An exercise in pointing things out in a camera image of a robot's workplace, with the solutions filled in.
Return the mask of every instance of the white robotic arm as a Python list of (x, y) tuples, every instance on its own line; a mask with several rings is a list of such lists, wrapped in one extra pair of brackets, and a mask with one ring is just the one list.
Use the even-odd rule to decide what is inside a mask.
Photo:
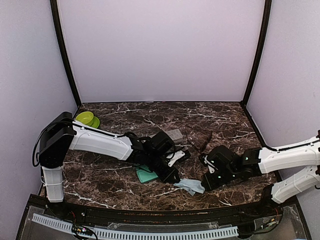
[(281, 147), (248, 149), (242, 156), (225, 146), (215, 147), (200, 161), (208, 166), (209, 172), (202, 180), (207, 191), (216, 189), (232, 180), (260, 176), (276, 170), (306, 166), (291, 177), (265, 188), (264, 197), (275, 203), (320, 183), (320, 139), (319, 136)]
[[(39, 152), (35, 154), (38, 142)], [(38, 164), (43, 170), (48, 200), (52, 203), (64, 199), (62, 165), (69, 149), (147, 165), (164, 183), (180, 181), (179, 172), (173, 165), (190, 156), (186, 155), (187, 151), (176, 151), (174, 142), (163, 131), (153, 137), (137, 137), (131, 132), (119, 135), (74, 121), (71, 113), (63, 112), (41, 132), (33, 150), (33, 158), (38, 156)]]

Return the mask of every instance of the marble surface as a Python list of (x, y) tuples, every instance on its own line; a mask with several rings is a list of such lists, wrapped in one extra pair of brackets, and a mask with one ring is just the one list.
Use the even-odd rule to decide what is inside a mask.
[[(259, 147), (259, 141), (239, 103), (236, 102), (131, 102), (87, 103), (79, 113), (91, 111), (100, 119), (100, 129), (139, 137), (158, 131), (179, 129), (191, 158), (176, 163), (180, 178), (202, 180), (208, 171), (198, 160), (197, 148), (212, 139), (205, 153), (225, 145), (242, 154)], [(246, 182), (222, 186), (191, 196), (187, 191), (160, 180), (142, 184), (130, 164), (108, 156), (69, 150), (63, 163), (64, 197), (67, 202), (87, 206), (144, 211), (198, 210), (256, 202), (265, 186), (275, 183), (273, 173)]]

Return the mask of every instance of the green bowl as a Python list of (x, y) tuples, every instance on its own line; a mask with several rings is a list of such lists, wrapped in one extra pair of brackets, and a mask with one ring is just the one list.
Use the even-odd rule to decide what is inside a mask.
[(94, 114), (90, 111), (84, 111), (76, 116), (75, 120), (85, 125), (91, 126), (94, 123)]
[(96, 116), (93, 117), (93, 123), (90, 127), (97, 129), (100, 125), (100, 120)]

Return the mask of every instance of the black metal edge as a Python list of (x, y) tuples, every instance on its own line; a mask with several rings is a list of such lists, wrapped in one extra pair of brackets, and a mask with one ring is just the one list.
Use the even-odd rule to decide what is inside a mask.
[(58, 9), (58, 3), (57, 0), (50, 0), (51, 4), (51, 12), (52, 12), (52, 18), (53, 18), (53, 24), (54, 24), (54, 29), (55, 29), (55, 34), (56, 34), (56, 39), (58, 41), (59, 49), (60, 49), (60, 54), (61, 58), (63, 61), (64, 69), (66, 76), (68, 78), (68, 82), (73, 94), (73, 98), (75, 100), (75, 103), (78, 107), (81, 106), (81, 99), (77, 90), (76, 82), (74, 79), (74, 75), (71, 70), (68, 54), (67, 54), (67, 49), (65, 45), (65, 40), (64, 40), (64, 35), (62, 32), (61, 28), (61, 22), (60, 22), (60, 17), (59, 17), (59, 9)]
[[(45, 214), (53, 215), (46, 209), (48, 200), (44, 197), (31, 194), (27, 206), (35, 206), (45, 209)], [(76, 215), (78, 223), (88, 226), (108, 226), (108, 223), (126, 224), (148, 224), (148, 225), (183, 225), (198, 224), (218, 221), (221, 225), (232, 224), (233, 226), (252, 225), (252, 217), (240, 214), (239, 212), (252, 212), (259, 206), (260, 202), (252, 202), (236, 206), (183, 210), (183, 211), (139, 211), (120, 210), (101, 207), (84, 206), (74, 203), (59, 203), (59, 209), (68, 209)], [(275, 213), (267, 211), (263, 217), (273, 216)]]
[(41, 186), (40, 186), (40, 189), (39, 189), (39, 191), (37, 193), (38, 196), (40, 196), (43, 187), (44, 187), (44, 184), (42, 183)]
[(255, 56), (254, 56), (254, 60), (253, 60), (253, 65), (252, 65), (250, 77), (249, 77), (248, 84), (246, 86), (246, 90), (245, 90), (243, 100), (242, 100), (242, 102), (245, 106), (248, 104), (252, 89), (254, 87), (254, 83), (256, 80), (262, 52), (264, 50), (267, 29), (268, 29), (268, 23), (269, 23), (269, 18), (270, 18), (270, 12), (271, 12), (271, 4), (272, 4), (272, 0), (265, 0), (265, 2), (264, 2), (264, 10), (263, 10), (263, 17), (262, 17), (259, 40), (258, 40), (258, 44), (256, 47), (256, 52), (255, 52)]
[(16, 233), (16, 237), (15, 240), (20, 240), (22, 237), (22, 232), (24, 230), (24, 226), (25, 226), (25, 222), (26, 222), (26, 218), (29, 212), (29, 202), (26, 204), (23, 214), (22, 214), (22, 218), (21, 218), (21, 222), (19, 224), (19, 228), (18, 228), (18, 232)]
[(82, 104), (122, 104), (122, 103), (231, 103), (238, 104), (239, 101), (93, 101)]
[[(34, 206), (37, 208), (41, 208), (45, 210), (45, 214), (53, 216), (52, 212), (47, 209), (48, 200), (44, 197), (36, 196), (36, 195), (30, 195), (29, 200), (27, 202), (27, 205), (25, 207), (20, 225), (19, 230), (17, 233), (16, 240), (20, 240), (24, 223), (26, 221), (26, 217), (28, 215), (28, 210), (30, 206)], [(259, 202), (253, 202), (253, 203), (247, 203), (237, 206), (228, 206), (228, 207), (219, 207), (219, 208), (211, 208), (211, 209), (203, 209), (203, 210), (189, 210), (189, 211), (136, 211), (136, 210), (116, 210), (116, 209), (106, 209), (101, 207), (92, 207), (92, 206), (83, 206), (78, 205), (74, 203), (64, 203), (65, 205), (68, 205), (67, 207), (72, 209), (72, 211), (75, 213), (76, 216), (82, 216), (84, 213), (84, 217), (81, 217), (77, 222), (86, 226), (108, 226), (110, 223), (125, 223), (125, 224), (148, 224), (148, 225), (183, 225), (183, 224), (198, 224), (198, 223), (208, 223), (208, 222), (215, 222), (218, 221), (218, 223), (222, 225), (228, 225), (232, 224), (233, 226), (237, 227), (245, 227), (250, 228), (254, 226), (254, 220), (256, 218), (261, 217), (269, 217), (273, 216), (275, 213), (273, 211), (270, 211), (264, 215), (261, 215), (259, 217), (249, 217), (244, 215), (239, 215), (239, 211), (246, 211), (250, 209), (254, 209), (259, 205)], [(303, 212), (301, 210), (301, 206), (298, 202), (298, 199), (296, 196), (289, 198), (285, 203), (282, 204), (283, 207), (290, 206), (292, 204), (295, 204), (299, 216), (301, 218), (305, 234), (307, 236), (308, 240), (311, 240), (311, 235), (309, 232), (309, 228), (307, 226), (305, 217), (303, 215)], [(186, 213), (201, 213), (198, 214), (198, 218), (191, 219), (191, 215), (185, 215), (180, 217), (180, 221), (172, 221), (172, 215), (175, 214), (186, 214)], [(150, 222), (148, 221), (150, 218), (150, 214), (162, 214), (161, 218), (166, 218), (167, 221), (154, 221)], [(141, 218), (139, 222), (131, 221), (133, 216), (136, 215)]]

